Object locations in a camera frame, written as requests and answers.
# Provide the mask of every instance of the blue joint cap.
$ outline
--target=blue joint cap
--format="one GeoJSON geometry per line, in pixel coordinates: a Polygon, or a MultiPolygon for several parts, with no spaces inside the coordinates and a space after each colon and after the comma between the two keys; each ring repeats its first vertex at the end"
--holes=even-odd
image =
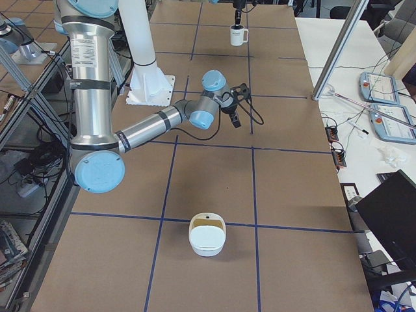
{"type": "Polygon", "coordinates": [[[118,0],[68,0],[68,2],[90,18],[109,18],[118,8],[118,0]]]}
{"type": "Polygon", "coordinates": [[[60,33],[63,34],[65,36],[68,36],[69,34],[65,31],[65,29],[62,27],[62,24],[58,23],[57,21],[53,21],[53,23],[55,24],[55,30],[60,33]]]}
{"type": "Polygon", "coordinates": [[[226,78],[218,70],[207,71],[202,77],[202,86],[206,91],[219,91],[226,83],[226,78]]]}
{"type": "Polygon", "coordinates": [[[9,18],[6,19],[6,24],[9,26],[22,26],[25,25],[25,22],[21,18],[9,18]]]}
{"type": "Polygon", "coordinates": [[[210,112],[205,112],[204,110],[195,110],[189,118],[189,122],[192,125],[203,130],[208,129],[213,121],[214,116],[210,112]]]}
{"type": "Polygon", "coordinates": [[[124,177],[123,159],[113,151],[94,151],[85,155],[75,168],[75,180],[91,193],[105,193],[124,177]]]}

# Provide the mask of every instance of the mug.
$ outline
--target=mug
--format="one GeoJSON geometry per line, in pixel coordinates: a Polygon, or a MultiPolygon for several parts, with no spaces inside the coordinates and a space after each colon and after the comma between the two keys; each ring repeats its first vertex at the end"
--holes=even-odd
{"type": "Polygon", "coordinates": [[[248,29],[243,25],[233,25],[229,28],[229,37],[232,46],[241,46],[243,43],[248,42],[248,29]]]}

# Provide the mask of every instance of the sticker label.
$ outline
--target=sticker label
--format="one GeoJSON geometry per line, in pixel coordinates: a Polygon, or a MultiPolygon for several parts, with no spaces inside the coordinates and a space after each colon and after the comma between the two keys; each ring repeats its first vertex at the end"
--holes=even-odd
{"type": "Polygon", "coordinates": [[[71,53],[73,67],[97,67],[97,47],[93,39],[72,39],[71,53]]]}

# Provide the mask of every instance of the white pillar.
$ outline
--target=white pillar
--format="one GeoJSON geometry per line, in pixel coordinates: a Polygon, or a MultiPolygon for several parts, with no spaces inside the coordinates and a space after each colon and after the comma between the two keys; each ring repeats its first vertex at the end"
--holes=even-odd
{"type": "Polygon", "coordinates": [[[119,0],[118,8],[135,62],[127,103],[168,106],[175,77],[165,76],[157,67],[144,0],[119,0]]]}

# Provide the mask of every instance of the cardboard table surface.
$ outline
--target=cardboard table surface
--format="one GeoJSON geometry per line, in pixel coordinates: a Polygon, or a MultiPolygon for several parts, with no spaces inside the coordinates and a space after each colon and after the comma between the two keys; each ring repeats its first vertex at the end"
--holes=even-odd
{"type": "MultiPolygon", "coordinates": [[[[32,311],[372,311],[293,10],[245,14],[241,47],[233,17],[229,4],[160,2],[158,65],[176,76],[172,101],[198,98],[211,69],[247,83],[265,124],[240,110],[242,127],[223,116],[212,140],[171,131],[124,155],[119,187],[80,192],[32,311]],[[215,257],[188,242],[200,212],[226,221],[215,257]]],[[[114,130],[160,109],[125,97],[114,130]]],[[[208,137],[216,124],[181,127],[208,137]]]]}

